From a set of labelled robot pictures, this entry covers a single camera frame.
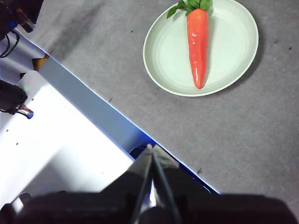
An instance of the carrot leaves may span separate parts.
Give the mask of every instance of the carrot leaves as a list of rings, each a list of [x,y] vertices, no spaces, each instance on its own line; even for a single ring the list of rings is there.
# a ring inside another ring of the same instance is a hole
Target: carrot leaves
[[[167,19],[173,16],[178,9],[186,11],[186,16],[194,9],[201,8],[208,11],[210,8],[210,0],[181,0],[178,4],[172,7],[167,13]]]

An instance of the blue edge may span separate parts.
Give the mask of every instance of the blue edge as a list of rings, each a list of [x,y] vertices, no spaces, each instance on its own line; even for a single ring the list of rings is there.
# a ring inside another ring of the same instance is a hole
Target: blue edge
[[[129,153],[133,148],[135,150],[142,150],[139,146],[147,144],[158,144],[164,148],[121,112],[89,89],[81,80],[52,57],[49,57],[45,61],[39,69],[39,73],[132,160],[134,158]],[[219,194],[219,192],[200,179],[170,151],[166,148],[164,149],[180,163],[180,168],[190,178],[202,185],[210,194]]]

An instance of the carrot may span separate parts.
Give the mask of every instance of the carrot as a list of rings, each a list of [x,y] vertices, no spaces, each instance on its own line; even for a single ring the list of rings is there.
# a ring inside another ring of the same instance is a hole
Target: carrot
[[[194,84],[201,89],[206,75],[206,50],[208,43],[208,16],[210,0],[183,0],[168,11],[167,18],[176,10],[186,11],[189,61]]]

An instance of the green leaf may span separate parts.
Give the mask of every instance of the green leaf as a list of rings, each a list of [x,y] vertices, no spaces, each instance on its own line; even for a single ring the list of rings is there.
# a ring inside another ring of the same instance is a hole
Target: green leaf
[[[190,11],[194,10],[195,8],[191,5],[190,0],[187,1],[186,8],[189,9]]]
[[[199,3],[196,0],[190,0],[190,4],[194,8],[199,8]]]
[[[177,6],[177,9],[180,9],[180,10],[183,10],[183,11],[190,11],[190,10],[188,10],[188,9],[186,9],[186,8],[178,7],[178,6]]]
[[[186,7],[189,8],[189,9],[192,9],[192,5],[191,5],[190,0],[187,1],[187,5],[186,5]]]
[[[183,0],[181,0],[181,1],[178,2],[178,7],[186,8],[187,5],[186,5],[186,3]]]
[[[205,11],[208,11],[210,8],[210,0],[201,0],[200,8]]]
[[[167,17],[166,17],[166,18],[168,19],[169,17],[173,16],[173,15],[176,13],[177,9],[178,9],[177,6],[172,7],[172,8],[168,11],[168,13],[167,13]]]

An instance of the white plate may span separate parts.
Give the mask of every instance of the white plate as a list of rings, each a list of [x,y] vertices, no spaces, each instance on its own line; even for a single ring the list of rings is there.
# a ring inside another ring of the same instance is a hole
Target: white plate
[[[153,23],[145,38],[143,61],[152,80],[180,96],[204,96],[238,80],[251,65],[258,46],[258,30],[250,12],[234,0],[214,0],[209,16],[206,83],[197,89],[189,64],[185,12]]]

